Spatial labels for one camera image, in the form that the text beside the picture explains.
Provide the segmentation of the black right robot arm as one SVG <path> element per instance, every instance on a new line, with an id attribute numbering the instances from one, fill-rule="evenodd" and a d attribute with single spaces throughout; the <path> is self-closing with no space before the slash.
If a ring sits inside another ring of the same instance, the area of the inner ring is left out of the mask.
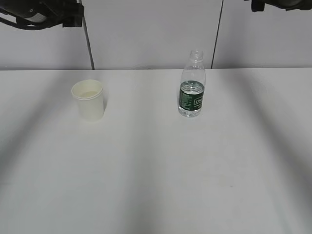
<path id="1" fill-rule="evenodd" d="M 251 10 L 253 12 L 263 12 L 266 5 L 271 5 L 285 11 L 309 11 L 312 9 L 312 0 L 252 0 Z"/>

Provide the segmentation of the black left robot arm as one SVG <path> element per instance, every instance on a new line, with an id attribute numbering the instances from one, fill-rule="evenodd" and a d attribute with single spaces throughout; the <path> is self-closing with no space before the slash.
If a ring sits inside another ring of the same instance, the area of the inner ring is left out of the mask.
<path id="1" fill-rule="evenodd" d="M 81 27 L 84 18 L 84 6 L 76 0 L 2 0 L 0 12 L 15 18 L 15 22 L 1 18 L 1 23 L 28 31 Z"/>

